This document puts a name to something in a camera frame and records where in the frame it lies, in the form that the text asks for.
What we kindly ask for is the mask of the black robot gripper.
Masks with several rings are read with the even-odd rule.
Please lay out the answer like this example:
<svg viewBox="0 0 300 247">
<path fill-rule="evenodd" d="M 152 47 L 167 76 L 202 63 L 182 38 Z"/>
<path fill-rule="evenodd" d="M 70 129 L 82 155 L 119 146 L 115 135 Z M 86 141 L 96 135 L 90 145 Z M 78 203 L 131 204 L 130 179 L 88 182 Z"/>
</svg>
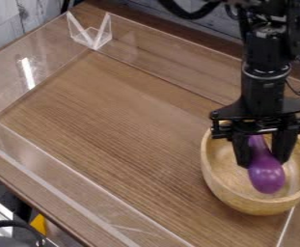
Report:
<svg viewBox="0 0 300 247">
<path fill-rule="evenodd" d="M 211 136 L 233 140 L 238 165 L 249 167 L 249 136 L 273 134 L 273 154 L 285 163 L 300 133 L 300 90 L 289 84 L 291 65 L 261 70 L 243 64 L 241 98 L 210 113 Z"/>
</svg>

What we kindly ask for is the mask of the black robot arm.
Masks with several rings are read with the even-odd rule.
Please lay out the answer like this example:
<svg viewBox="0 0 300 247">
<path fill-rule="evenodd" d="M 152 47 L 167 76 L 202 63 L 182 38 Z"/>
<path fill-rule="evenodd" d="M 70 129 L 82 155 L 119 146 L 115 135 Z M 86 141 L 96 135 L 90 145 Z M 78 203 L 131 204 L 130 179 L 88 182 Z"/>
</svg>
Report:
<svg viewBox="0 0 300 247">
<path fill-rule="evenodd" d="M 201 19 L 218 7 L 237 11 L 245 45 L 242 94 L 210 113 L 211 137 L 233 143 L 237 162 L 247 168 L 255 157 L 250 137 L 270 134 L 274 157 L 286 162 L 300 134 L 300 90 L 294 97 L 285 95 L 291 63 L 300 63 L 300 0 L 205 0 L 191 13 L 174 0 L 159 2 L 184 19 Z"/>
</svg>

